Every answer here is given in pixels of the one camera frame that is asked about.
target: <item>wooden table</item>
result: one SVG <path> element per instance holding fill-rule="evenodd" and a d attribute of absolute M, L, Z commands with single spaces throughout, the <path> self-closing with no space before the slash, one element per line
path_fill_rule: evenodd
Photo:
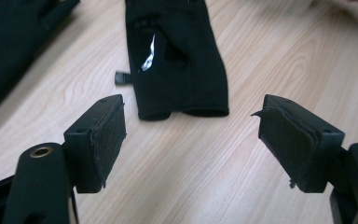
<path fill-rule="evenodd" d="M 84 0 L 70 24 L 0 104 L 0 179 L 20 154 L 63 132 L 94 102 L 122 94 L 127 138 L 107 187 L 76 195 L 81 223 L 332 223 L 323 194 L 289 188 L 289 176 L 258 140 L 265 94 L 289 98 L 358 142 L 358 21 L 327 3 L 208 0 L 227 69 L 230 115 L 174 113 L 140 121 L 129 70 L 124 0 Z"/>

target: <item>black fabric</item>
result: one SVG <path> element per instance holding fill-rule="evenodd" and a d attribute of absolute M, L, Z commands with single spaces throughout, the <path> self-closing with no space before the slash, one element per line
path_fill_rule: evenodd
<path fill-rule="evenodd" d="M 204 0 L 126 0 L 127 44 L 138 116 L 173 111 L 228 115 L 227 76 Z M 143 69 L 151 57 L 150 67 Z"/>
<path fill-rule="evenodd" d="M 0 99 L 79 0 L 0 0 Z"/>

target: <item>black cloth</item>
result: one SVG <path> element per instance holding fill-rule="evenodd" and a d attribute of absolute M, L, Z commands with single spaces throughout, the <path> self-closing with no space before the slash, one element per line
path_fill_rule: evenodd
<path fill-rule="evenodd" d="M 79 0 L 0 0 L 0 100 Z"/>
<path fill-rule="evenodd" d="M 225 66 L 204 0 L 126 0 L 127 45 L 139 119 L 173 111 L 223 117 Z"/>

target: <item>black glove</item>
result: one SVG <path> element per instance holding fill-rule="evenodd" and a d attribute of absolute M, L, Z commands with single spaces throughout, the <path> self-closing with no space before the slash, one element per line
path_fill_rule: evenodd
<path fill-rule="evenodd" d="M 0 98 L 79 0 L 0 0 Z"/>
<path fill-rule="evenodd" d="M 126 0 L 127 44 L 139 118 L 172 111 L 228 115 L 225 67 L 204 0 Z"/>

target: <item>glove finger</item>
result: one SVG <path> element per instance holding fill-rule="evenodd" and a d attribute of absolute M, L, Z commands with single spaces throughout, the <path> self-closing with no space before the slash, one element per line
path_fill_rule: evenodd
<path fill-rule="evenodd" d="M 47 30 L 54 30 L 60 23 L 71 14 L 79 0 L 64 0 L 52 8 L 43 19 Z"/>

